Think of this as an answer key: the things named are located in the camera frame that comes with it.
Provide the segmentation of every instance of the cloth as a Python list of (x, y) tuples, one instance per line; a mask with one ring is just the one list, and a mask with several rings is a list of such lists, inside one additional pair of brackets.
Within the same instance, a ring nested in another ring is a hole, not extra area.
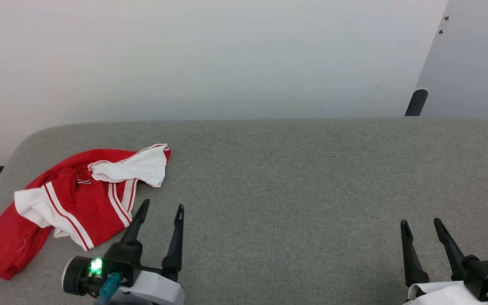
[[(129, 226), (138, 180), (132, 176), (134, 168), (144, 161), (142, 177), (151, 172), (148, 183), (159, 187), (165, 173), (160, 164), (166, 164), (169, 158), (166, 144), (140, 152), (93, 149), (60, 162), (24, 191), (17, 191), (15, 202), (0, 216), (0, 277), (8, 280), (27, 266), (44, 245), (52, 226), (55, 237), (70, 236), (84, 250)], [(122, 170), (129, 179), (120, 183), (96, 180), (93, 173), (99, 161), (105, 166), (100, 176), (115, 181), (122, 177), (118, 173)]]

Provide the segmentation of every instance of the green led light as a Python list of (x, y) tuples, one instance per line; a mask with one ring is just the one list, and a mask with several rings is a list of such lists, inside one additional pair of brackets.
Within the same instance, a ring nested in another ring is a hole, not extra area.
[(103, 267), (103, 261), (100, 258), (96, 258), (89, 265), (89, 272), (93, 274), (101, 275), (102, 267)]

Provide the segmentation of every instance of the gray fabric surface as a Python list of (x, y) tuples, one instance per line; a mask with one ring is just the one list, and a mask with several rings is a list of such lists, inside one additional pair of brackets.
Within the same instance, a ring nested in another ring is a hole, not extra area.
[[(138, 188), (137, 202), (152, 200), (139, 235), (143, 264), (161, 264), (183, 203), (188, 305), (401, 304), (402, 219), (431, 280), (451, 274), (434, 217), (464, 253), (488, 259), (488, 122), (474, 119), (53, 128), (25, 140), (5, 167), (0, 213), (13, 191), (70, 155), (153, 143), (168, 143), (172, 158), (161, 189)], [(62, 291), (61, 272), (75, 255), (96, 257), (109, 245), (84, 253), (50, 237), (21, 274), (0, 280), (0, 304), (91, 303)]]

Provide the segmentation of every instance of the white stripe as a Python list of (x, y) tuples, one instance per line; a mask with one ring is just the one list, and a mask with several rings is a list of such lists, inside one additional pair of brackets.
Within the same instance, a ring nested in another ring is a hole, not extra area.
[(125, 180), (124, 195), (122, 197), (122, 206), (124, 207), (124, 211), (130, 211), (129, 204), (131, 201), (131, 191), (133, 189), (134, 181), (135, 179)]
[(119, 206), (122, 206), (122, 202), (120, 201), (120, 198), (118, 198), (118, 187), (116, 187), (116, 183), (112, 183), (112, 195), (114, 195), (114, 200), (116, 203), (118, 203)]
[(108, 199), (110, 200), (112, 208), (114, 208), (114, 212), (116, 212), (116, 215), (118, 215), (118, 217), (120, 218), (120, 220), (124, 224), (124, 227), (128, 227), (129, 226), (128, 219), (124, 216), (124, 214), (122, 214), (122, 211), (120, 211), (120, 208), (118, 207), (118, 203), (114, 199), (114, 195), (112, 195), (112, 191), (113, 191), (114, 187), (116, 187), (116, 185), (114, 183), (108, 184)]
[(154, 144), (154, 145), (152, 145), (152, 146), (150, 146), (150, 147), (146, 147), (146, 148), (143, 148), (143, 149), (141, 149), (141, 150), (137, 151), (137, 153), (136, 153), (136, 154), (134, 154), (134, 155), (132, 155), (131, 157), (126, 158), (126, 159), (124, 159), (124, 160), (120, 160), (120, 161), (118, 161), (117, 163), (119, 163), (119, 164), (120, 164), (120, 163), (124, 163), (124, 162), (126, 162), (127, 160), (129, 160), (129, 159), (133, 158), (134, 156), (137, 156), (138, 154), (140, 154), (141, 152), (143, 152), (143, 151), (145, 151), (145, 150), (149, 150), (149, 149), (156, 148), (156, 147), (160, 147), (160, 146), (164, 146), (164, 147), (165, 147), (165, 148), (163, 148), (163, 151), (166, 151), (166, 150), (169, 148), (169, 146), (168, 146), (167, 144)]
[(88, 235), (88, 232), (86, 232), (86, 230), (84, 229), (84, 227), (80, 224), (80, 222), (75, 218), (75, 216), (73, 216), (73, 214), (70, 214), (69, 212), (67, 212), (64, 207), (61, 206), (61, 203), (60, 203), (60, 200), (58, 199), (58, 197), (56, 196), (56, 192), (54, 191), (54, 187), (52, 186), (52, 182), (48, 182), (46, 184), (46, 189), (48, 191), (48, 194), (50, 195), (50, 197), (52, 198), (52, 202), (54, 203), (54, 205), (56, 205), (56, 209), (58, 209), (58, 211), (66, 216), (67, 218), (69, 218), (71, 220), (71, 222), (73, 222), (74, 226), (78, 229), (78, 231), (80, 232), (80, 235), (82, 236), (82, 238), (84, 239), (84, 241), (86, 242), (86, 245), (89, 249), (95, 247), (93, 245), (93, 242), (91, 240), (91, 238), (89, 237)]
[(138, 179), (133, 179), (133, 185), (134, 185), (134, 192), (131, 194), (131, 200), (130, 200), (130, 207), (129, 207), (129, 215), (131, 215), (131, 211), (133, 211), (133, 205), (135, 203), (135, 194), (137, 193), (137, 182), (139, 182)]

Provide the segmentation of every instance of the white wall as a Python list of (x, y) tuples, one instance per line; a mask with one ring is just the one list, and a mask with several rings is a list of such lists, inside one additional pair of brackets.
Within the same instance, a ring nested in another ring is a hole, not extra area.
[(418, 82), (421, 115), (488, 120), (488, 0), (450, 0), (446, 15)]
[(403, 116), (447, 0), (0, 0), (0, 165), (111, 120)]

